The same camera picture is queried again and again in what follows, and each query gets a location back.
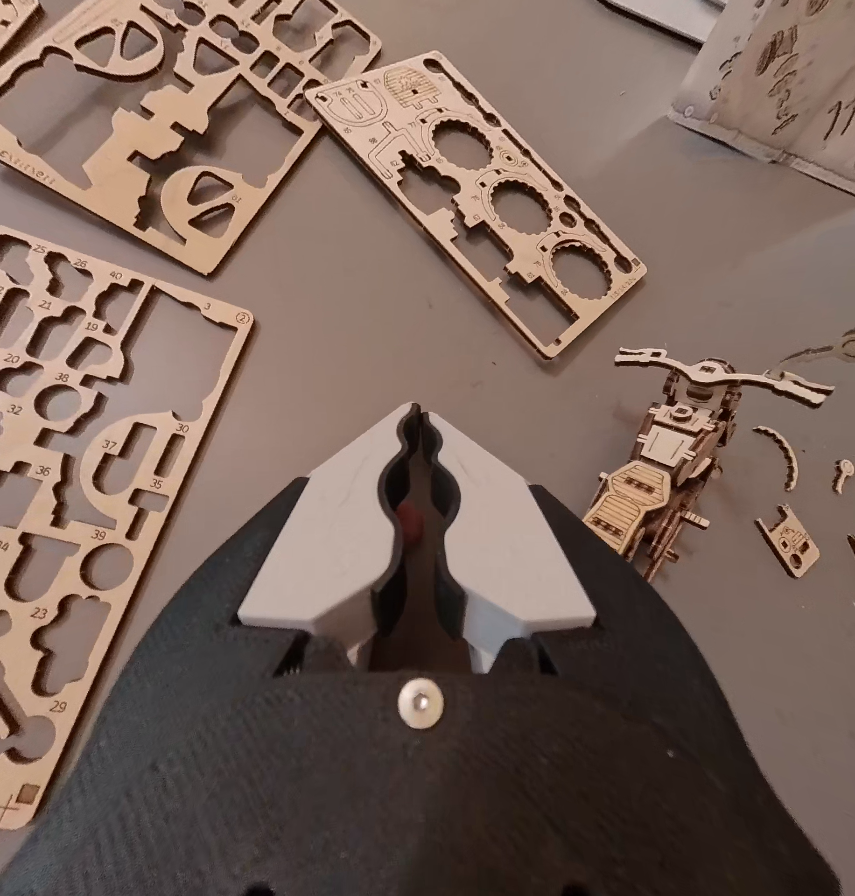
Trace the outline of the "folded instruction booklet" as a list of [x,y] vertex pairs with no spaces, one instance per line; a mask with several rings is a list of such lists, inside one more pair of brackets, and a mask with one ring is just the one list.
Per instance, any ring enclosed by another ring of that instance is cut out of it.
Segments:
[[668,118],[855,195],[855,1],[727,2]]

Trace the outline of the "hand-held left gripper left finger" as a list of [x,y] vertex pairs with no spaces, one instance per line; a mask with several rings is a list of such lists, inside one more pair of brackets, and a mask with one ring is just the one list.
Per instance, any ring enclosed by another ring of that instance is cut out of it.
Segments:
[[238,609],[252,626],[298,630],[342,645],[366,666],[406,599],[397,509],[421,410],[403,404],[315,468]]

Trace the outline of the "white monitor stand base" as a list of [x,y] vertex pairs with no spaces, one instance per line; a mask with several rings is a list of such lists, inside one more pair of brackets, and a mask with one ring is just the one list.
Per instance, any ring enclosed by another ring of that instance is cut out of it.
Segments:
[[727,1],[602,1],[602,4],[702,45]]

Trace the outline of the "curved toothed wooden piece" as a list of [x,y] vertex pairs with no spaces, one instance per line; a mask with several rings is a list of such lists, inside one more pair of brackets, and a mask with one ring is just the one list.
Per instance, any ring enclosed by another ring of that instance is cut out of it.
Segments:
[[793,491],[799,483],[799,461],[790,442],[777,430],[772,427],[757,425],[752,428],[752,432],[764,435],[771,442],[774,442],[779,448],[783,459],[786,463],[786,476],[784,482],[784,491]]

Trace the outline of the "wooden motorcycle model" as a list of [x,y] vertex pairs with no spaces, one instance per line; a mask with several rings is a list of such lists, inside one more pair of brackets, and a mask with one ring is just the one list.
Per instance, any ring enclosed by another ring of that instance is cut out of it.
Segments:
[[685,525],[701,530],[710,525],[695,507],[708,482],[722,474],[721,454],[736,429],[742,388],[766,388],[814,408],[834,391],[792,372],[737,373],[716,357],[686,364],[657,348],[622,348],[615,365],[667,369],[665,398],[649,407],[629,461],[601,473],[583,522],[628,562],[645,546],[647,582],[665,561],[679,560],[673,545]]

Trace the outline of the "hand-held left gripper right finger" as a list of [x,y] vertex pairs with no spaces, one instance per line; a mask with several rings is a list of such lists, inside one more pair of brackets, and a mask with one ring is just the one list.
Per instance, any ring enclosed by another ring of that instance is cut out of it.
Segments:
[[434,412],[424,414],[431,496],[444,519],[437,555],[441,623],[488,673],[503,645],[589,627],[596,611],[530,484]]

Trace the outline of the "wooden sheet with large cutouts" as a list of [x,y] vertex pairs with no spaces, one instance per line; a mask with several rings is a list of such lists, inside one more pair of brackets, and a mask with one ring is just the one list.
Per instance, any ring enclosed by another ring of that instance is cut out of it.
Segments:
[[382,49],[340,2],[82,2],[0,67],[68,63],[136,94],[74,177],[0,122],[0,163],[200,275],[216,271],[321,126],[304,93]]

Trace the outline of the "numbered punched wooden sheet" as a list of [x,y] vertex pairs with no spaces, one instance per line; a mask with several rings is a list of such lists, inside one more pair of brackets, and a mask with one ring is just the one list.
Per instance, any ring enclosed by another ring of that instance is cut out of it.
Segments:
[[45,801],[253,327],[0,226],[0,830]]

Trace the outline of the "wooden sheet with round holes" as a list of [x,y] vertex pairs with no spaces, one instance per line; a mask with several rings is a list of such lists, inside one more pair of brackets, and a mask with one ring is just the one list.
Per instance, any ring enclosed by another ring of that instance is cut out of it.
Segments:
[[[647,267],[440,52],[305,91],[332,134],[545,360],[559,356]],[[543,341],[459,245],[483,229],[504,271],[570,323]]]

